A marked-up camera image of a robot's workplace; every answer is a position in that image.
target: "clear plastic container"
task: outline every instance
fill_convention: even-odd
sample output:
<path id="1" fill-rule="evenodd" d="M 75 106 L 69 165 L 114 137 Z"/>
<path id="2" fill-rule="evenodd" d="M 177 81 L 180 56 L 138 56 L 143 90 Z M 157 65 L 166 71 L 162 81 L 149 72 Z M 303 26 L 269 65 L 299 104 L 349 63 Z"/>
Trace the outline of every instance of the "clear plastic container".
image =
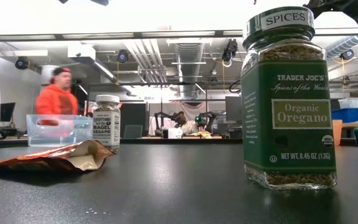
<path id="1" fill-rule="evenodd" d="M 358 98 L 346 98 L 338 100 L 341 109 L 358 108 Z"/>
<path id="2" fill-rule="evenodd" d="M 59 147 L 92 139 L 92 118 L 28 114 L 26 119 L 29 146 Z"/>
<path id="3" fill-rule="evenodd" d="M 265 11 L 244 31 L 244 169 L 270 189 L 337 183 L 326 56 L 314 33 L 305 7 Z"/>
<path id="4" fill-rule="evenodd" d="M 121 128 L 119 97 L 98 95 L 96 103 L 98 105 L 93 110 L 93 139 L 117 154 Z"/>

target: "blue bin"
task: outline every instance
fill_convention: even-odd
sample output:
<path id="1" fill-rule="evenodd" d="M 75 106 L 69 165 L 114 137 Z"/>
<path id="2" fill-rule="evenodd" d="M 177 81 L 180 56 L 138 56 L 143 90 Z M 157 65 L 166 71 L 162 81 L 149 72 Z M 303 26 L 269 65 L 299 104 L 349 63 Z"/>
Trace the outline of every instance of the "blue bin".
<path id="1" fill-rule="evenodd" d="M 358 108 L 345 108 L 333 110 L 332 119 L 341 119 L 343 123 L 358 121 Z"/>

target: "man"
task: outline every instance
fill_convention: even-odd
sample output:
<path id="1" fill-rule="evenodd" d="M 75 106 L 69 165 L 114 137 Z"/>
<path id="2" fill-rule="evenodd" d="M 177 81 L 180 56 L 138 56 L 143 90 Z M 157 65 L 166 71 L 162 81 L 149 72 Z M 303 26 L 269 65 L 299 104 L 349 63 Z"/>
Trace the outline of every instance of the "man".
<path id="1" fill-rule="evenodd" d="M 198 132 L 196 121 L 188 121 L 183 111 L 179 111 L 178 113 L 178 124 L 175 125 L 175 128 L 182 129 L 183 134 L 193 134 Z"/>
<path id="2" fill-rule="evenodd" d="M 68 68 L 56 68 L 50 85 L 41 91 L 35 102 L 37 114 L 77 114 L 78 102 L 70 93 L 71 72 Z"/>

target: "orange hoodie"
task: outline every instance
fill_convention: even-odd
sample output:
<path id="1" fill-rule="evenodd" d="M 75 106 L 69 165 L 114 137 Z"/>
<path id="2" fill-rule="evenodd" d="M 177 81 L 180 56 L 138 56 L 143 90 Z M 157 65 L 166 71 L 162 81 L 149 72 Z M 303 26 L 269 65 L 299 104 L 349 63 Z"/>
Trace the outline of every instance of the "orange hoodie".
<path id="1" fill-rule="evenodd" d="M 41 91 L 35 102 L 37 114 L 77 114 L 78 101 L 70 90 L 51 84 Z"/>

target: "jar lid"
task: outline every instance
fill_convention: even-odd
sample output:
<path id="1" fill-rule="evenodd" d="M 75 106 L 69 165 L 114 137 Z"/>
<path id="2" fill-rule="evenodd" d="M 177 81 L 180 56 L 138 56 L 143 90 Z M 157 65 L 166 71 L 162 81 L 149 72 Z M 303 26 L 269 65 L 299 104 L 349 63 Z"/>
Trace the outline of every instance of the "jar lid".
<path id="1" fill-rule="evenodd" d="M 247 50 L 249 45 L 265 35 L 266 31 L 276 28 L 306 30 L 312 38 L 314 36 L 313 22 L 313 12 L 306 7 L 287 6 L 271 9 L 254 16 L 247 22 L 247 27 L 243 31 L 244 42 L 242 44 Z"/>
<path id="2" fill-rule="evenodd" d="M 113 95 L 97 95 L 96 102 L 113 102 L 119 103 L 119 97 Z"/>

